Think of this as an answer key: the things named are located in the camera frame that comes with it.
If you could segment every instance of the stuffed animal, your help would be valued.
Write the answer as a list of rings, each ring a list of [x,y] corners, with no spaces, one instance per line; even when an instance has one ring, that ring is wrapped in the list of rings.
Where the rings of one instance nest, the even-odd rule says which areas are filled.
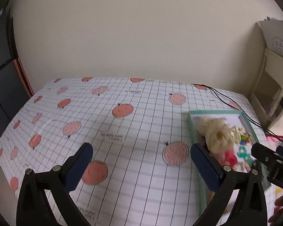
[[[213,154],[225,153],[241,141],[238,127],[230,127],[225,123],[226,118],[204,117],[198,124],[199,133],[205,137],[208,150]]]

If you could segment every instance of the green tray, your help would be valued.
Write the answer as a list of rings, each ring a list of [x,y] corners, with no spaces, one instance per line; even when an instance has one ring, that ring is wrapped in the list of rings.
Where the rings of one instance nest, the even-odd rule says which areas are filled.
[[[192,144],[194,143],[199,143],[199,141],[197,140],[197,134],[195,132],[195,126],[192,122],[192,118],[191,116],[193,115],[212,115],[212,117],[226,117],[226,116],[239,116],[239,119],[243,125],[243,127],[245,128],[245,130],[251,134],[253,141],[259,142],[254,129],[252,128],[250,122],[248,121],[245,113],[243,111],[234,111],[234,110],[225,110],[225,111],[204,111],[204,110],[199,110],[199,111],[190,111],[189,112],[189,116],[188,116],[188,126],[190,129],[190,135],[192,138]],[[204,212],[204,210],[207,207],[207,202],[206,202],[206,192],[205,192],[205,182],[202,179],[200,173],[198,172],[198,181],[199,181],[199,196],[200,196],[200,215]]]

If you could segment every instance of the pink object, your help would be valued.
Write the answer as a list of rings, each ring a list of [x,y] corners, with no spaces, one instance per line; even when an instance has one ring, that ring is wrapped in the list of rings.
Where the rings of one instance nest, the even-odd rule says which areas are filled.
[[[233,101],[229,101],[228,104],[231,106],[231,108],[232,108],[234,111],[236,111],[237,109],[238,109],[238,110],[241,110],[241,108],[240,108],[237,104],[235,104]]]
[[[58,103],[58,108],[64,108],[71,102],[70,98],[63,99],[61,102]]]
[[[194,87],[197,88],[197,89],[199,89],[199,90],[207,89],[207,87],[205,87],[205,86],[196,85],[196,84],[194,84]]]
[[[1,148],[0,149],[0,157],[2,156],[2,154],[3,154],[3,149]]]
[[[21,121],[17,121],[14,125],[14,129],[16,129],[20,125]]]
[[[266,140],[267,140],[268,142],[279,143],[279,140],[276,139],[275,137],[272,137],[272,136],[266,136]]]
[[[70,123],[67,123],[64,127],[63,127],[63,134],[64,135],[73,135],[76,134],[79,129],[81,128],[81,122],[79,121],[73,121]]]
[[[67,89],[68,89],[68,87],[62,87],[62,88],[60,88],[59,91],[57,91],[57,94],[64,93]]]
[[[32,119],[32,124],[36,124],[38,122],[38,120],[40,120],[40,118],[43,116],[42,113],[38,113],[33,119]]]
[[[11,161],[13,161],[18,155],[18,148],[15,147],[11,152]]]
[[[10,186],[13,191],[16,191],[19,187],[19,181],[16,177],[12,177],[10,181]]]
[[[169,97],[169,101],[174,105],[182,105],[186,102],[186,97],[181,93],[173,93]]]
[[[264,109],[264,111],[265,111],[266,114],[268,114],[269,111],[270,111],[270,108],[269,108],[268,106],[263,106],[263,109]]]
[[[39,102],[43,96],[39,96],[35,99],[34,103]]]
[[[95,89],[92,90],[92,94],[95,94],[95,95],[99,95],[99,94],[102,94],[104,92],[107,92],[108,91],[108,87],[106,86],[102,86],[102,87],[97,87]]]
[[[186,162],[189,156],[189,148],[183,142],[173,142],[167,145],[163,152],[162,157],[168,165],[179,166]]]
[[[229,165],[233,168],[238,163],[238,159],[235,156],[234,149],[230,149],[223,154],[210,153],[210,155],[214,156],[222,166]]]
[[[87,81],[90,81],[92,79],[92,77],[84,77],[82,79],[82,82],[87,82]]]
[[[130,78],[130,81],[137,83],[137,82],[142,82],[144,78]]]

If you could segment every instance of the wall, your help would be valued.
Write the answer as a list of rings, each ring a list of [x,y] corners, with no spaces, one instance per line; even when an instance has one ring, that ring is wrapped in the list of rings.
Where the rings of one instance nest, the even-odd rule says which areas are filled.
[[[255,24],[274,0],[14,0],[19,56],[34,91],[66,77],[138,77],[248,95],[263,57]]]

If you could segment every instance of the pink circle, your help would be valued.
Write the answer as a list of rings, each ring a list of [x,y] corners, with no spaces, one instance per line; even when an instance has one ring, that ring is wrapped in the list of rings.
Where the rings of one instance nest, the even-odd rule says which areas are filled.
[[[16,129],[20,125],[21,121],[17,121],[14,125],[14,129]]]
[[[32,124],[36,124],[38,122],[38,120],[40,120],[40,118],[43,116],[42,113],[38,113],[36,116],[34,116],[34,118],[32,119]]]
[[[237,104],[235,104],[233,101],[229,101],[228,104],[231,106],[231,108],[232,108],[234,111],[236,111],[237,109],[238,109],[238,110],[241,109],[241,108],[240,108]]]
[[[3,154],[3,149],[1,148],[0,149],[0,157],[2,156],[2,154]]]
[[[19,181],[15,176],[11,178],[10,186],[13,191],[16,191],[18,189]]]
[[[63,127],[63,134],[64,135],[73,135],[76,134],[79,129],[81,128],[81,122],[79,121],[73,121],[70,123],[67,123],[64,127]]]
[[[86,184],[95,185],[104,181],[108,175],[108,167],[102,161],[92,161],[87,166],[82,179]]]
[[[181,93],[173,93],[169,97],[169,101],[174,105],[182,105],[186,102],[186,97]]]
[[[199,90],[207,89],[207,87],[205,87],[205,86],[196,85],[196,84],[194,84],[194,87],[197,88],[197,89],[199,89]]]
[[[35,134],[29,141],[29,147],[31,148],[37,147],[41,142],[41,139],[42,139],[41,135]]]
[[[108,87],[106,86],[102,86],[102,87],[97,87],[95,89],[92,90],[92,94],[94,95],[98,95],[98,94],[102,94],[104,92],[107,92],[108,91]]]
[[[39,96],[35,99],[34,103],[39,102],[43,96]]]
[[[133,83],[142,82],[144,81],[144,78],[130,78],[130,81],[132,81]]]
[[[11,161],[13,161],[18,155],[18,148],[14,148],[11,152]]]
[[[162,157],[168,165],[179,166],[186,162],[189,155],[188,146],[180,141],[173,142],[167,145],[163,152]]]
[[[87,81],[90,81],[92,79],[92,77],[84,77],[82,79],[82,82],[87,82]]]
[[[62,87],[62,88],[60,88],[59,91],[57,91],[57,94],[64,93],[67,89],[68,89],[68,87]]]
[[[64,108],[71,102],[70,98],[63,99],[61,102],[58,103],[58,108]]]

